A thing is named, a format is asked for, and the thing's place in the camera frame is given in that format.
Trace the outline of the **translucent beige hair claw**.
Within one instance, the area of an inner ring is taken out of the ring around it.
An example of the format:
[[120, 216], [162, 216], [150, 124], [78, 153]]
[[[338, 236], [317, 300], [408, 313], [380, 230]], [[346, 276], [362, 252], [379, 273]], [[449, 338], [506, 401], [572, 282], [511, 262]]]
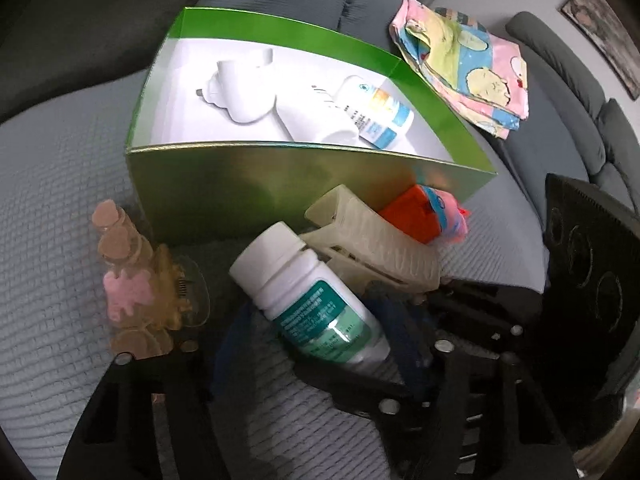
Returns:
[[305, 218], [316, 228], [303, 241], [358, 294], [373, 281], [414, 294], [440, 284], [437, 250], [399, 231], [345, 185], [321, 196]]

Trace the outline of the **red pink small carton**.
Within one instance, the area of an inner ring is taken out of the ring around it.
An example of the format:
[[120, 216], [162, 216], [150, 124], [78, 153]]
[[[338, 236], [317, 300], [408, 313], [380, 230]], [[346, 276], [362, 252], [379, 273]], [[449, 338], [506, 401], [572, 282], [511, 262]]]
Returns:
[[416, 184], [378, 211], [399, 231], [421, 244], [433, 240], [462, 242], [468, 235], [469, 213], [449, 192]]

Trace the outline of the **green open cardboard box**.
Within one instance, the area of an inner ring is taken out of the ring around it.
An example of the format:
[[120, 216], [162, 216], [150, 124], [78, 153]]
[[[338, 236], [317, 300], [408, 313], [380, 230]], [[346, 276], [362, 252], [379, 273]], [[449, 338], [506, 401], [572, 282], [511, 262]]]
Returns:
[[157, 240], [301, 229], [345, 185], [382, 208], [415, 184], [466, 200], [495, 168], [395, 55], [288, 18], [186, 8], [141, 90], [128, 168]]

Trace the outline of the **framed wall picture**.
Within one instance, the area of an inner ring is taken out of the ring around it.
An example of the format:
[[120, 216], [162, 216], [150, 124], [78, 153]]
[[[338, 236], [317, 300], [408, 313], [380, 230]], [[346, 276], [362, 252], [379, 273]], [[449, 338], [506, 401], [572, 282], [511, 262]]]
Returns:
[[638, 99], [639, 50], [606, 0], [567, 0], [561, 12], [601, 52], [631, 99]]

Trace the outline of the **white bottle blue orange label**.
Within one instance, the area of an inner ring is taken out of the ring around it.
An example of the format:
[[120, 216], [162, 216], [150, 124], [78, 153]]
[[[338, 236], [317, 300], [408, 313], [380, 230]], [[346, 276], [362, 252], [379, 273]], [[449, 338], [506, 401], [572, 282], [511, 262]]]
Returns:
[[414, 121], [409, 105], [361, 76], [348, 76], [329, 88], [314, 84], [312, 90], [324, 102], [335, 105], [356, 128], [358, 138], [371, 148], [393, 148]]

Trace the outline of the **colourful cartoon folded cloth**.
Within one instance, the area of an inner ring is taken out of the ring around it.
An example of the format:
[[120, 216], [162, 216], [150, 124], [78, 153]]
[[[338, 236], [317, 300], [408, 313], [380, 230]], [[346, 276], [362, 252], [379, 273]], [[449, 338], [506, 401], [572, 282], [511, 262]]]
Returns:
[[401, 0], [390, 38], [411, 69], [475, 127], [506, 140], [528, 118], [528, 68], [514, 42], [463, 13], [418, 0]]

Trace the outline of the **pink flower hair clip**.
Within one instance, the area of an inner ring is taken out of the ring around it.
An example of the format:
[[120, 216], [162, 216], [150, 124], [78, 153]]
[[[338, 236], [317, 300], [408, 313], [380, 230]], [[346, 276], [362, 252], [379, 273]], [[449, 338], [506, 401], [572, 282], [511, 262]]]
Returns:
[[192, 259], [174, 257], [164, 244], [153, 247], [114, 200], [98, 203], [91, 222], [107, 266], [102, 283], [115, 354], [163, 356], [174, 348], [175, 333], [205, 325], [209, 293]]

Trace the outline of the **black round cushion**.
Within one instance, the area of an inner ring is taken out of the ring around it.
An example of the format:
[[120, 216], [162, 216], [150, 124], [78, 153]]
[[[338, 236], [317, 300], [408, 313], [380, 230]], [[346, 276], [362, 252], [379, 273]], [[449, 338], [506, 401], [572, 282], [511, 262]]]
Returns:
[[198, 0], [30, 0], [1, 29], [1, 118], [148, 66]]

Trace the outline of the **white bottle green label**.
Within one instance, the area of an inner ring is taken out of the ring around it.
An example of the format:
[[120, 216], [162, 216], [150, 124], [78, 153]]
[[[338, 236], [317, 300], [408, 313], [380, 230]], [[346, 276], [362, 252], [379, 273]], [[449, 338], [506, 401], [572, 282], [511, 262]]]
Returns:
[[258, 235], [229, 274], [305, 356], [355, 366], [382, 363], [390, 355], [378, 320], [287, 224]]

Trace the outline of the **plain white plastic bottle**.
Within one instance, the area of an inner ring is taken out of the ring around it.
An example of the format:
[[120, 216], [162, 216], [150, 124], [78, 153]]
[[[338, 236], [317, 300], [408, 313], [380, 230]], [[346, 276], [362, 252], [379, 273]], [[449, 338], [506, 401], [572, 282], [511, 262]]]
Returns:
[[298, 143], [359, 145], [359, 132], [332, 93], [313, 84], [278, 91], [276, 112], [293, 141]]

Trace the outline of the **white plug adapter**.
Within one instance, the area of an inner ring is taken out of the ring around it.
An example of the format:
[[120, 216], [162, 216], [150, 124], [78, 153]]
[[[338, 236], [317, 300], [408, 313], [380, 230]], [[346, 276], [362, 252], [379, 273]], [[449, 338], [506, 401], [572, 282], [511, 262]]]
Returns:
[[216, 72], [196, 95], [226, 110], [232, 122], [244, 125], [270, 114], [276, 104], [272, 47], [235, 51], [217, 62]]

